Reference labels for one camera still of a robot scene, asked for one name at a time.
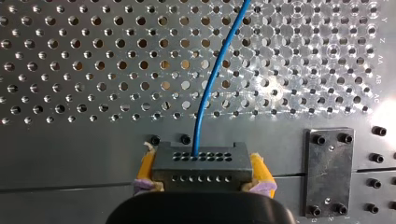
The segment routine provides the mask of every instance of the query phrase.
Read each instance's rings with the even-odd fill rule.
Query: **metal surface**
[[[171,191],[237,191],[251,182],[252,167],[246,145],[201,147],[192,157],[190,147],[160,143],[152,166],[152,179]]]
[[[372,224],[394,223],[395,210],[389,204],[395,201],[396,172],[353,173],[350,210],[347,217],[306,218],[304,215],[304,177],[276,178],[278,190],[275,199],[296,216],[297,223]],[[367,186],[367,179],[375,178],[381,189]],[[0,221],[2,223],[104,223],[107,216],[132,195],[132,187],[98,189],[70,189],[55,191],[27,191],[0,194]],[[377,214],[365,210],[367,203],[379,208]]]
[[[354,140],[349,128],[306,132],[306,217],[347,215]]]
[[[12,191],[129,182],[135,177],[147,150],[143,142],[153,134],[169,142],[179,141],[183,133],[192,135],[193,113],[200,100],[195,98],[196,92],[203,92],[202,84],[215,61],[213,54],[219,50],[221,40],[230,29],[230,24],[223,24],[223,17],[225,22],[227,17],[232,22],[236,17],[233,9],[241,3],[242,0],[166,0],[163,3],[154,0],[0,0],[0,120],[6,124],[0,125],[0,189]],[[291,10],[291,6],[296,5],[304,6],[301,18],[298,18],[298,10]],[[150,13],[151,6],[155,8],[154,13]],[[337,6],[340,11],[334,13],[332,8]],[[358,6],[358,13],[352,13],[354,6]],[[377,6],[374,14],[367,11],[372,6]],[[320,12],[314,13],[315,8],[320,8]],[[253,0],[246,22],[226,57],[230,66],[223,67],[219,73],[214,89],[219,94],[213,94],[206,110],[202,145],[231,147],[232,142],[245,142],[250,152],[264,156],[274,175],[294,175],[304,172],[303,129],[347,126],[357,130],[353,170],[395,167],[396,89],[392,74],[392,59],[396,57],[395,10],[396,1],[391,0]],[[167,19],[164,26],[161,25],[164,20],[158,23],[161,16]],[[73,25],[76,23],[74,17],[78,18],[77,25]],[[99,22],[96,17],[101,19],[101,24],[94,25]],[[123,18],[122,25],[114,22],[116,17]],[[146,19],[144,25],[136,22],[141,17]],[[184,17],[189,18],[188,25],[180,24]],[[205,17],[210,19],[208,25],[202,22],[208,22]],[[304,23],[307,18],[311,23]],[[349,21],[341,24],[341,18],[349,18]],[[361,24],[361,18],[367,18],[367,23]],[[372,25],[376,27],[375,35],[366,32]],[[319,34],[315,35],[313,32],[317,26]],[[348,34],[349,28],[355,26],[358,34]],[[335,27],[338,34],[330,34],[329,31]],[[276,28],[279,28],[280,35],[274,35],[278,31]],[[293,34],[294,28],[300,28],[298,35]],[[156,30],[156,35],[150,35],[152,29]],[[199,30],[198,35],[194,35],[195,30]],[[357,43],[361,37],[366,39],[364,45]],[[166,48],[159,46],[163,38],[168,40]],[[329,44],[323,46],[321,40],[326,38],[329,38]],[[346,45],[340,43],[343,38],[347,40]],[[97,48],[100,45],[97,41],[96,46],[93,45],[95,39],[101,39],[104,45]],[[125,41],[125,47],[116,46],[118,39]],[[137,45],[140,39],[148,42],[145,48]],[[190,41],[188,46],[188,42],[183,41],[186,48],[181,46],[182,39]],[[203,46],[208,44],[203,42],[205,39],[210,40],[209,47]],[[304,46],[307,39],[310,43]],[[35,47],[32,49],[32,42],[26,40],[33,40]],[[340,48],[337,52],[340,58],[346,59],[346,64],[338,63],[338,59],[328,54],[331,46]],[[348,54],[348,46],[357,47],[356,56]],[[366,54],[369,46],[374,49],[370,55]],[[318,49],[318,54],[308,55],[307,52],[314,48]],[[277,51],[274,49],[279,49],[278,56],[274,56]],[[300,55],[291,56],[292,49],[299,49]],[[154,50],[158,55],[151,58],[150,53]],[[108,51],[114,53],[112,58],[107,57],[111,56]],[[176,55],[175,51],[178,56],[173,58],[171,54]],[[363,58],[363,65],[358,64],[359,57]],[[299,63],[301,58],[307,58],[309,65]],[[327,64],[321,64],[324,59],[328,60]],[[190,67],[184,62],[187,69],[181,68],[183,60],[188,60]],[[208,60],[208,68],[203,68],[207,66],[204,60]],[[268,67],[265,66],[267,60],[270,62]],[[104,62],[103,70],[96,69],[98,61]],[[120,61],[127,63],[123,70],[119,69]],[[140,68],[142,61],[148,62],[148,69]],[[162,61],[168,61],[169,67]],[[51,66],[52,62],[57,62],[60,69],[56,70],[56,63]],[[81,70],[75,70],[75,62],[81,62]],[[311,76],[312,69],[309,71],[312,65],[319,68],[316,77]],[[297,76],[292,75],[293,66],[298,68]],[[331,67],[335,68],[334,75],[327,72]],[[350,68],[353,69],[351,75],[348,74]],[[371,73],[365,73],[367,68],[372,69]],[[272,75],[274,70],[278,71],[277,76]],[[342,79],[340,84],[337,83],[339,77],[345,79],[343,85]],[[325,84],[322,83],[323,78],[326,78]],[[284,86],[285,79],[289,82],[287,86]],[[188,88],[187,83],[182,88],[184,81],[190,83]],[[226,88],[228,83],[224,81],[229,81],[230,87]],[[122,82],[128,84],[128,90],[122,91],[126,89],[124,84],[120,87]],[[366,86],[370,88],[368,94],[364,92]],[[334,94],[327,93],[330,87],[334,87]],[[350,94],[347,92],[349,87],[352,88]],[[296,95],[292,95],[293,89],[297,90]],[[309,93],[312,89],[316,90],[315,94]],[[334,101],[338,96],[343,97],[341,104]],[[361,102],[353,104],[356,96],[361,98]],[[325,99],[323,105],[320,97]],[[304,102],[302,98],[306,99],[305,105],[300,104]],[[145,103],[150,105],[147,111],[142,109],[143,104],[148,109]],[[102,112],[106,107],[101,105],[107,105],[108,110]],[[328,107],[332,107],[332,113],[329,113],[331,110],[328,112]],[[295,116],[291,116],[292,108],[296,110]],[[315,113],[309,113],[309,108],[315,109]],[[152,117],[158,111],[161,116]],[[374,126],[386,128],[387,135],[372,134]],[[383,155],[384,162],[370,161],[372,153]],[[286,185],[283,194],[290,194],[287,200],[297,201],[300,197],[299,187],[295,184],[298,185],[296,182]],[[355,197],[367,197],[364,190]],[[10,194],[7,202],[18,197]],[[58,200],[59,204],[67,203],[67,199]],[[40,204],[39,197],[31,202],[32,206]],[[350,209],[350,215],[353,215],[353,209]],[[371,216],[364,213],[359,219],[363,214],[356,213],[356,220],[373,223],[383,219],[383,223],[394,223],[396,218],[392,214],[381,214]],[[334,220],[347,223],[343,219]]]

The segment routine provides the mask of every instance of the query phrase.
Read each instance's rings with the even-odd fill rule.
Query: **screw head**
[[[315,135],[313,140],[315,144],[320,146],[323,146],[326,143],[326,138],[324,138],[322,135]]]
[[[345,205],[339,203],[337,204],[337,212],[340,215],[345,215],[347,213],[347,208]]]
[[[379,208],[377,206],[375,206],[375,204],[369,203],[369,204],[367,204],[367,211],[369,211],[373,214],[377,214],[379,212]]]
[[[345,144],[351,144],[353,142],[353,136],[348,133],[342,133],[339,135],[338,140]]]
[[[188,145],[189,143],[191,143],[191,138],[188,134],[183,134],[180,137],[180,142],[184,145]]]
[[[376,135],[382,136],[382,137],[387,135],[387,129],[386,128],[382,128],[382,127],[378,127],[378,126],[375,126],[372,129],[372,132],[373,132],[373,134],[376,134]]]
[[[310,207],[310,212],[314,217],[320,216],[321,214],[320,208],[316,205]]]
[[[379,181],[377,179],[371,179],[370,186],[373,187],[374,189],[380,189],[382,186],[382,183],[381,183],[381,181]]]
[[[161,142],[161,138],[158,135],[152,135],[152,137],[150,139],[150,142],[151,142],[152,145],[158,146],[160,144],[160,142]]]
[[[376,163],[382,163],[382,162],[384,162],[384,157],[382,155],[373,153],[372,154],[372,161],[375,161]]]

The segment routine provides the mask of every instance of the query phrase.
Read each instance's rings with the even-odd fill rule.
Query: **perforated metal plate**
[[[241,3],[3,2],[6,125],[191,120]],[[207,116],[369,112],[378,14],[369,1],[255,2]]]
[[[192,135],[242,0],[0,0],[1,189],[131,181],[157,134]],[[254,0],[202,145],[302,173],[303,129],[355,129],[353,169],[395,166],[395,1]],[[371,134],[374,125],[388,129]],[[383,163],[369,161],[371,153]]]

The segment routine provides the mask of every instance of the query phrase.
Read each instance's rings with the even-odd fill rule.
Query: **hole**
[[[95,66],[96,66],[97,70],[105,69],[105,63],[104,62],[96,62]]]
[[[135,33],[134,29],[127,29],[125,32],[127,35],[134,35]]]
[[[81,30],[81,33],[82,33],[82,35],[87,36],[87,35],[90,34],[90,30],[84,28],[84,29]]]
[[[93,40],[93,45],[99,49],[103,46],[103,41],[101,39],[94,39]]]
[[[77,111],[78,111],[78,113],[84,113],[87,111],[87,106],[86,105],[78,105]]]
[[[40,114],[40,113],[43,112],[43,107],[42,107],[41,105],[35,105],[35,106],[33,107],[33,112],[34,112],[35,114]]]
[[[99,105],[100,112],[107,112],[107,110],[108,110],[108,105]]]
[[[99,82],[98,85],[96,86],[96,88],[99,91],[105,91],[107,89],[107,86],[106,86],[106,84],[104,82]]]
[[[55,25],[56,20],[52,17],[46,17],[46,24],[49,26]]]
[[[136,22],[138,25],[145,25],[146,24],[146,19],[144,17],[138,17],[136,19]]]
[[[118,62],[118,68],[120,70],[124,70],[127,66],[128,64],[125,61]]]
[[[38,65],[36,63],[28,63],[27,68],[29,69],[29,71],[35,72],[38,69]]]
[[[8,21],[7,17],[4,17],[4,16],[0,17],[0,25],[1,26],[7,26],[8,23],[9,23],[9,21]]]
[[[74,63],[73,63],[73,68],[74,68],[76,71],[81,71],[81,70],[82,70],[82,63],[81,63],[81,62],[74,62]]]
[[[82,83],[77,83],[77,84],[75,85],[75,90],[76,90],[76,91],[84,91],[84,90],[85,90],[84,84],[82,84]]]
[[[122,18],[122,17],[119,17],[119,16],[115,17],[115,18],[114,18],[114,24],[116,24],[116,25],[123,25],[123,18]]]
[[[125,12],[126,13],[131,13],[131,12],[133,12],[134,11],[134,9],[131,7],[131,6],[126,6],[125,7]]]
[[[355,96],[355,98],[353,98],[353,103],[354,104],[360,104],[361,103],[361,98],[359,96]]]
[[[183,102],[183,103],[181,104],[181,106],[183,107],[183,109],[187,110],[187,109],[190,108],[191,103],[188,102],[188,101],[185,101],[185,102]]]
[[[139,114],[133,114],[132,115],[132,119],[133,120],[139,120],[140,119],[140,115]]]
[[[206,16],[201,18],[201,24],[202,25],[209,25],[210,24],[210,19]]]
[[[149,103],[143,103],[142,104],[142,110],[143,111],[148,111],[150,109],[150,104]]]
[[[148,42],[145,40],[145,39],[139,39],[138,41],[137,41],[137,45],[140,47],[140,48],[145,48],[147,45],[148,45]]]
[[[75,16],[69,17],[68,20],[69,20],[69,24],[72,25],[72,26],[78,25],[78,23],[79,23],[78,18],[75,17]]]
[[[21,22],[22,22],[22,24],[25,25],[25,26],[30,26],[30,25],[32,25],[33,20],[32,20],[32,18],[30,18],[30,17],[24,16],[24,17],[22,17]]]
[[[86,12],[88,12],[88,8],[86,6],[81,6],[81,7],[79,7],[79,11],[81,13],[86,13]]]
[[[142,89],[142,91],[146,91],[149,89],[149,83],[148,82],[142,82],[142,84],[140,84],[140,88]]]
[[[183,26],[188,25],[189,22],[190,21],[189,21],[188,17],[183,16],[183,17],[180,18],[180,24],[183,25]]]
[[[221,82],[221,86],[222,86],[222,88],[224,88],[224,89],[228,89],[228,88],[230,88],[230,86],[231,86],[231,82],[228,81],[228,80],[224,80],[224,81]]]
[[[91,22],[92,22],[92,25],[96,26],[96,25],[100,25],[102,23],[102,20],[99,17],[94,16],[91,18]]]
[[[183,69],[189,69],[190,68],[190,62],[187,60],[181,61],[181,68]]]
[[[366,44],[366,38],[364,38],[364,37],[359,38],[358,39],[358,44],[365,45]]]

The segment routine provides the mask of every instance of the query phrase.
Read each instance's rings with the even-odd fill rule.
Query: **blue cable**
[[[233,41],[233,36],[235,35],[236,30],[238,29],[239,25],[241,24],[242,19],[244,19],[244,16],[248,10],[249,4],[250,4],[250,0],[245,0],[244,3],[242,4],[242,8],[239,11],[238,16],[236,17],[235,21],[233,22],[233,27],[231,28],[230,33],[228,33],[227,38],[225,39],[224,45],[221,47],[219,56],[216,59],[215,65],[213,66],[212,73],[210,74],[209,80],[207,81],[204,95],[202,96],[202,100],[201,100],[201,103],[198,108],[197,119],[195,121],[194,139],[192,141],[192,153],[191,153],[191,155],[194,157],[198,156],[199,142],[200,142],[200,138],[201,138],[202,119],[204,117],[206,101],[210,96],[213,84],[215,83],[215,80],[216,80],[216,76],[220,70],[221,63],[224,60],[225,54],[227,53],[227,49],[228,49],[228,47],[230,47],[231,42]]]

